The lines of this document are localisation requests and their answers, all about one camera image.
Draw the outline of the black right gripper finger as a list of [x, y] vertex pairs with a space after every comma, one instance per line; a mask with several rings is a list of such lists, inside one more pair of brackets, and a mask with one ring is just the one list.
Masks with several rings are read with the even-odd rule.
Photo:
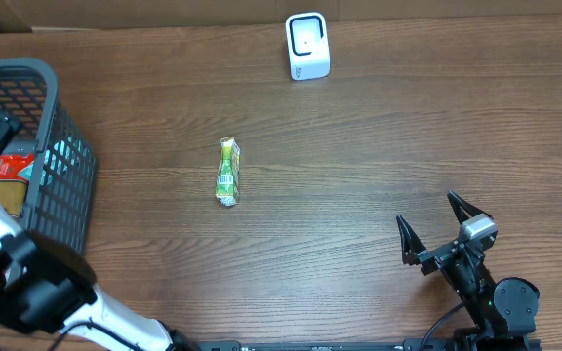
[[402, 262], [408, 265], [421, 264], [421, 257], [428, 253], [427, 248], [402, 215], [396, 217], [396, 222], [401, 240]]
[[465, 221], [471, 219], [472, 217], [481, 214], [492, 218], [490, 214], [465, 201], [465, 199], [458, 195], [455, 191], [449, 191], [447, 194], [447, 199], [459, 224], [463, 224]]

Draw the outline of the orange spaghetti pack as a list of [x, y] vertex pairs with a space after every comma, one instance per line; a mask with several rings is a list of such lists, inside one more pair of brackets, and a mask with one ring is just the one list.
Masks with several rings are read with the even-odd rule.
[[0, 204], [14, 218], [20, 218], [25, 201], [34, 156], [8, 154], [0, 156]]

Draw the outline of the green snack bar wrapper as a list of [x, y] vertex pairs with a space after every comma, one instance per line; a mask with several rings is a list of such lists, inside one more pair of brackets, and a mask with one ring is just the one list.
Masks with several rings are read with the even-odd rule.
[[235, 206], [239, 200], [241, 149], [233, 137], [220, 140], [221, 159], [216, 179], [215, 195], [226, 207]]

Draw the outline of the teal snack packet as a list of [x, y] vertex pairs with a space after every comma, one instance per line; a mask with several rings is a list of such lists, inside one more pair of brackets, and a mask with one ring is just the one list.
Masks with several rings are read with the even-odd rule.
[[79, 139], [70, 136], [67, 140], [56, 142], [52, 149], [45, 151], [43, 165], [45, 169], [41, 173], [40, 184], [49, 185], [54, 180], [53, 173], [63, 176], [68, 170], [68, 166], [80, 163], [80, 157], [87, 155], [87, 147]]

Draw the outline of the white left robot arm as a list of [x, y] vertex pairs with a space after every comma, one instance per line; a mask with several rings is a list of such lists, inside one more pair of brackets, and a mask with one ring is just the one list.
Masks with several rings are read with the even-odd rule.
[[[21, 123], [0, 110], [0, 154]], [[193, 350], [158, 320], [107, 295], [90, 265], [70, 247], [26, 230], [0, 204], [0, 324], [17, 332], [69, 335], [107, 350]]]

